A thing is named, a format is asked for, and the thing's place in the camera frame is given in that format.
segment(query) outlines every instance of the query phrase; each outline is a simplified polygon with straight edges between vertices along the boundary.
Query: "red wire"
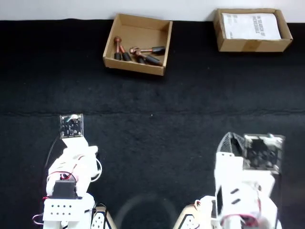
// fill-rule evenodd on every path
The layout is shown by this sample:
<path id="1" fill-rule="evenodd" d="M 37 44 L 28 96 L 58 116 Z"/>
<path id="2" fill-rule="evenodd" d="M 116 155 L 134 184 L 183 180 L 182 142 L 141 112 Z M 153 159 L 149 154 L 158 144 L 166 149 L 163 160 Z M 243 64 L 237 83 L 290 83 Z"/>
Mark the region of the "red wire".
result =
<path id="1" fill-rule="evenodd" d="M 72 169 L 72 172 L 65 172 L 65 171 L 55 171 L 55 172 L 52 172 L 52 173 L 50 173 L 49 175 L 51 175 L 51 174 L 53 174 L 53 173 L 68 173 L 69 175 L 67 175 L 67 177 L 61 177 L 63 180 L 68 180 L 71 176 L 73 176 L 73 171 L 74 171 L 74 169 L 75 169 L 75 167 L 77 166 L 77 164 L 75 164 L 75 166 L 73 167 L 73 169 Z"/>
<path id="2" fill-rule="evenodd" d="M 246 223 L 246 226 L 247 226 L 247 227 L 258 226 L 258 221 L 257 221 L 257 219 L 256 219 L 254 216 L 252 216 L 252 215 L 247 215 L 247 214 L 230 214 L 230 215 L 226 215 L 226 216 L 224 216 L 223 219 L 221 220 L 220 225 L 223 226 L 224 220 L 225 220 L 226 218 L 231 217 L 231 216 L 239 216 L 239 217 L 241 217 L 241 218 L 242 218 L 242 217 L 247 217 L 247 218 L 254 219 L 253 222 Z"/>

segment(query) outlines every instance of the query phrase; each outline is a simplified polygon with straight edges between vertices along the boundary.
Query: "brown cardboard box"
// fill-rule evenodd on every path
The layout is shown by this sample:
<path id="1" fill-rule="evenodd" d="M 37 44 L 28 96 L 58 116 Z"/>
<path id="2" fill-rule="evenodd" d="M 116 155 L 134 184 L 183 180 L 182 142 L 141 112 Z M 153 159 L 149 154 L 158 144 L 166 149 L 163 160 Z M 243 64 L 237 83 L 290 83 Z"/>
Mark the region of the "brown cardboard box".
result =
<path id="1" fill-rule="evenodd" d="M 118 68 L 140 73 L 164 75 L 171 40 L 172 25 L 172 21 L 118 14 L 113 21 L 103 54 L 105 66 L 108 68 Z M 133 46 L 144 49 L 155 46 L 165 46 L 165 55 L 155 56 L 163 65 L 154 66 L 137 63 L 132 55 L 132 62 L 115 60 L 115 46 L 113 42 L 115 36 L 121 37 L 122 45 L 127 52 Z"/>
<path id="2" fill-rule="evenodd" d="M 280 40 L 227 39 L 222 13 L 273 13 L 281 34 Z M 293 38 L 280 10 L 276 9 L 217 9 L 214 28 L 220 52 L 283 52 Z"/>

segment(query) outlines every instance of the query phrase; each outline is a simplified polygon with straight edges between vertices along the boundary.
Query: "white wall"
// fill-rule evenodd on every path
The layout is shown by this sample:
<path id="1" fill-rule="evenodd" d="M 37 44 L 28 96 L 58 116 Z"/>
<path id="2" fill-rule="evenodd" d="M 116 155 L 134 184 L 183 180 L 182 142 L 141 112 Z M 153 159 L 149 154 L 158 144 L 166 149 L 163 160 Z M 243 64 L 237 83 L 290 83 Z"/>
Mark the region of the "white wall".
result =
<path id="1" fill-rule="evenodd" d="M 110 19 L 118 12 L 166 20 L 210 21 L 216 8 L 277 8 L 305 22 L 304 0 L 0 0 L 0 20 Z"/>

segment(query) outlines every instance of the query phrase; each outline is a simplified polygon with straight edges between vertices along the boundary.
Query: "table surface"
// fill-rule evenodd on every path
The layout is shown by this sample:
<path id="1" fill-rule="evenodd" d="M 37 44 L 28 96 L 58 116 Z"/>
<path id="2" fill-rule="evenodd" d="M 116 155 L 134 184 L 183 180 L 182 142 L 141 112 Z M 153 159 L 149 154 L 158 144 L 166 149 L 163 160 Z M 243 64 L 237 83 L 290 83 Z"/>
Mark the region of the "table surface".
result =
<path id="1" fill-rule="evenodd" d="M 33 228 L 58 116 L 75 112 L 103 164 L 89 192 L 119 228 L 171 228 L 185 205 L 213 194 L 228 131 L 286 136 L 282 222 L 304 228 L 305 25 L 289 24 L 284 53 L 249 54 L 218 52 L 211 22 L 175 21 L 164 77 L 106 69 L 111 25 L 0 22 L 3 228 Z"/>

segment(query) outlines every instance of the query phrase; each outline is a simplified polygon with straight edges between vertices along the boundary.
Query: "paper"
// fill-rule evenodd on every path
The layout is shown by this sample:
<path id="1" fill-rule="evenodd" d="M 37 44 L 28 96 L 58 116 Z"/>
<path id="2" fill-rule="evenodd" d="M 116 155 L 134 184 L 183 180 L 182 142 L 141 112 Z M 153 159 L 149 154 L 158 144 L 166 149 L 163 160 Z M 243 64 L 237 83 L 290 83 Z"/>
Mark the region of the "paper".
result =
<path id="1" fill-rule="evenodd" d="M 272 13 L 223 13 L 227 39 L 279 40 L 280 32 Z"/>

